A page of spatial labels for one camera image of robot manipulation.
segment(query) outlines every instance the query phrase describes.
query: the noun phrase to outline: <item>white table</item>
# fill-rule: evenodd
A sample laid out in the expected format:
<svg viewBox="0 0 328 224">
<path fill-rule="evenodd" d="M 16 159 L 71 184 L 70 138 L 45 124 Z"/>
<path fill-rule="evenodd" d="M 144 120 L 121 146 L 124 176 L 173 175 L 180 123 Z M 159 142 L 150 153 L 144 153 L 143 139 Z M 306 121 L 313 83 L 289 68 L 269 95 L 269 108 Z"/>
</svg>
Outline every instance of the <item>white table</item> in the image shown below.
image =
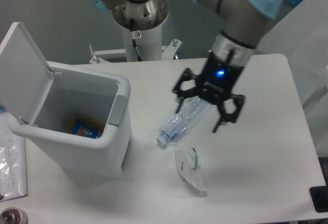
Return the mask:
<svg viewBox="0 0 328 224">
<path fill-rule="evenodd" d="M 29 223 L 263 223 L 328 217 L 316 213 L 309 188 L 324 185 L 288 62 L 254 56 L 235 93 L 247 99 L 237 124 L 211 133 L 207 110 L 175 146 L 156 142 L 158 128 L 177 108 L 171 89 L 185 67 L 204 59 L 99 64 L 83 67 L 126 76 L 133 142 L 121 180 L 65 173 L 27 141 L 29 196 L 0 203 L 25 210 Z M 206 194 L 183 182 L 174 149 L 197 149 Z"/>
</svg>

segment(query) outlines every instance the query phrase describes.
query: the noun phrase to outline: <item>trash bin lid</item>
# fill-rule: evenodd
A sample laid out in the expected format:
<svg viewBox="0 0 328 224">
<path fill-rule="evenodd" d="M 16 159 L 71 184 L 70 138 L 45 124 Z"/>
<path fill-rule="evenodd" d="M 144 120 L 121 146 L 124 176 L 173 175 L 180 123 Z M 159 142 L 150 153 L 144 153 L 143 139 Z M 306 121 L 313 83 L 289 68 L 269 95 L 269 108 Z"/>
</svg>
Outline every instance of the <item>trash bin lid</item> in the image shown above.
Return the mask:
<svg viewBox="0 0 328 224">
<path fill-rule="evenodd" d="M 23 23 L 13 23 L 0 45 L 0 103 L 20 123 L 33 124 L 53 79 Z"/>
</svg>

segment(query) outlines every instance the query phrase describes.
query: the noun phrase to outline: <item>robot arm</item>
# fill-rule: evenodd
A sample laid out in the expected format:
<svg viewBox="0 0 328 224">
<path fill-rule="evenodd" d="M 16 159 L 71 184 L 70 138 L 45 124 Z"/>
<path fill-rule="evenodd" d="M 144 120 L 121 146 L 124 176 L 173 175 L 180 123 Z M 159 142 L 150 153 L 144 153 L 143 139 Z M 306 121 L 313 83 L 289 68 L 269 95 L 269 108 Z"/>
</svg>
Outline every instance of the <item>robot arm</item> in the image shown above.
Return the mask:
<svg viewBox="0 0 328 224">
<path fill-rule="evenodd" d="M 244 104 L 245 96 L 232 93 L 249 58 L 266 33 L 271 19 L 283 0 L 193 0 L 225 20 L 225 27 L 217 36 L 212 52 L 199 75 L 189 68 L 182 73 L 173 92 L 180 103 L 198 95 L 217 106 L 220 119 L 213 129 L 216 132 L 226 122 L 235 123 Z M 193 80 L 195 86 L 182 90 L 183 82 Z M 224 102 L 232 99 L 236 110 L 227 113 Z"/>
<path fill-rule="evenodd" d="M 126 57 L 129 62 L 161 58 L 160 25 L 165 22 L 169 13 L 166 0 L 90 0 L 90 2 L 100 13 L 112 11 L 115 21 L 122 28 Z"/>
</svg>

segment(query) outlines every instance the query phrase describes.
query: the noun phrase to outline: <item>blue snack package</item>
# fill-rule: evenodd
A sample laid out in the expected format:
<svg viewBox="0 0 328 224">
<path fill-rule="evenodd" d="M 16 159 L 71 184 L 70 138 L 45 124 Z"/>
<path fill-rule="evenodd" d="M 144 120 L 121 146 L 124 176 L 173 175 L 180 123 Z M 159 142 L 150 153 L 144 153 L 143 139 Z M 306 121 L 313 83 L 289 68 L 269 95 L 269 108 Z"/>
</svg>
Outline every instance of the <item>blue snack package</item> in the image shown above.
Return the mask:
<svg viewBox="0 0 328 224">
<path fill-rule="evenodd" d="M 0 104 L 0 113 L 6 112 L 7 110 Z"/>
<path fill-rule="evenodd" d="M 76 119 L 72 134 L 87 138 L 98 138 L 97 129 L 92 124 L 87 124 L 87 122 L 80 117 Z"/>
</svg>

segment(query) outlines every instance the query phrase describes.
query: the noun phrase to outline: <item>metal bracket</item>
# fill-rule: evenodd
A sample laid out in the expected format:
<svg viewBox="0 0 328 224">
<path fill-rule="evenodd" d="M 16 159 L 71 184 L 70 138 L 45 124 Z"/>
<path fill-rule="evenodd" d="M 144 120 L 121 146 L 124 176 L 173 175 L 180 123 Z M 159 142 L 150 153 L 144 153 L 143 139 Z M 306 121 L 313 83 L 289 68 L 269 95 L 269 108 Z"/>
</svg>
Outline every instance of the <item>metal bracket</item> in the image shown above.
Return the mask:
<svg viewBox="0 0 328 224">
<path fill-rule="evenodd" d="M 97 54 L 95 54 L 95 52 L 92 49 L 92 45 L 89 45 L 90 48 L 90 53 L 91 53 L 91 57 L 96 61 L 97 64 L 100 63 L 99 57 Z"/>
<path fill-rule="evenodd" d="M 62 72 L 56 71 L 55 69 L 50 68 L 49 66 L 47 66 L 47 69 L 52 72 L 53 74 L 61 74 Z"/>
<path fill-rule="evenodd" d="M 174 39 L 168 46 L 162 46 L 162 60 L 173 60 L 179 59 L 177 55 L 177 50 L 181 46 L 182 41 Z M 117 61 L 111 61 L 111 59 L 115 58 L 125 58 L 126 51 L 125 49 L 117 49 L 117 50 L 105 50 L 105 51 L 93 51 L 91 52 L 91 60 L 89 63 L 91 64 L 99 64 L 99 63 L 114 63 Z"/>
<path fill-rule="evenodd" d="M 18 122 L 20 124 L 25 124 L 25 125 L 30 125 L 30 126 L 33 126 L 33 127 L 37 127 L 37 125 L 31 124 L 30 122 L 24 120 L 22 117 L 19 118 Z"/>
</svg>

